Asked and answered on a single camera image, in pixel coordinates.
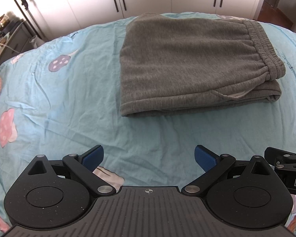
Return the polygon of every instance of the gray pants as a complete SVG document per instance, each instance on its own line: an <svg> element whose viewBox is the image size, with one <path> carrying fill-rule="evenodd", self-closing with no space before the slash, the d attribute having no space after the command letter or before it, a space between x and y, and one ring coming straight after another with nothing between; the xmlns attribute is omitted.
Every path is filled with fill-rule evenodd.
<svg viewBox="0 0 296 237"><path fill-rule="evenodd" d="M252 20L170 19L145 13L120 51L121 114L171 115L276 101L285 75Z"/></svg>

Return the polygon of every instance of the crosshair symbol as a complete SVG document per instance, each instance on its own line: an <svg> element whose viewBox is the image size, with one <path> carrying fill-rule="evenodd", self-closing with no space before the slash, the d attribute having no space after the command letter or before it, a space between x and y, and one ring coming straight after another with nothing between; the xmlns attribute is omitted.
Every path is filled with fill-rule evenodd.
<svg viewBox="0 0 296 237"><path fill-rule="evenodd" d="M153 192L152 189L147 189L147 190L144 190L144 192L146 192L147 194L151 194Z"/></svg>

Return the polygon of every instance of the light blue bedsheet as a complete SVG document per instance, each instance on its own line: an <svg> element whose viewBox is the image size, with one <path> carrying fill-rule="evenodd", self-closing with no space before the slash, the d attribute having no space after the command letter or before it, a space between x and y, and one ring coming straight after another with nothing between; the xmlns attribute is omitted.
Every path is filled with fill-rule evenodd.
<svg viewBox="0 0 296 237"><path fill-rule="evenodd" d="M165 15L218 19L190 12ZM12 142L3 141L1 135L0 216L4 221L8 222L4 195L37 154L57 160L100 144L105 152L102 166L123 177L125 185L181 188L203 173L194 161L198 144L239 160L263 155L268 146L296 152L296 34L262 23L286 65L286 75L278 81L283 94L277 102L123 118L119 50L132 19L88 27L0 66L0 120L5 111L14 109L17 130ZM73 52L63 60L68 60L65 66L59 64L63 57L56 68L50 65L60 55Z"/></svg>

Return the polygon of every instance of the black ribbed plate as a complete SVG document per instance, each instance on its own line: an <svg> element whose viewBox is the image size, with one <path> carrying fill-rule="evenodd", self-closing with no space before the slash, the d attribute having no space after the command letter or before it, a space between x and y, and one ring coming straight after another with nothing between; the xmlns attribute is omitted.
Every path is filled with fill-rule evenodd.
<svg viewBox="0 0 296 237"><path fill-rule="evenodd" d="M98 198L90 212L72 225L39 231L15 226L6 237L258 237L292 235L283 226L264 231L233 228L213 217L202 200L176 187L128 187Z"/></svg>

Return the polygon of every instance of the triangular cutout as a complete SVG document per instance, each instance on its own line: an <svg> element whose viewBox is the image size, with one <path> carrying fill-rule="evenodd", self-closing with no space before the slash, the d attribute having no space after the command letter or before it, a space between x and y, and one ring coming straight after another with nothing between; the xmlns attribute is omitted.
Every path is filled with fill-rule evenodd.
<svg viewBox="0 0 296 237"><path fill-rule="evenodd" d="M256 162L254 164L254 167L251 171L252 174L257 174L257 175L269 175L269 172L267 169L263 166L261 162Z"/></svg>
<svg viewBox="0 0 296 237"><path fill-rule="evenodd" d="M28 175L38 175L38 174L45 174L46 168L42 161L36 161L34 166L30 169L30 171L27 173Z"/></svg>

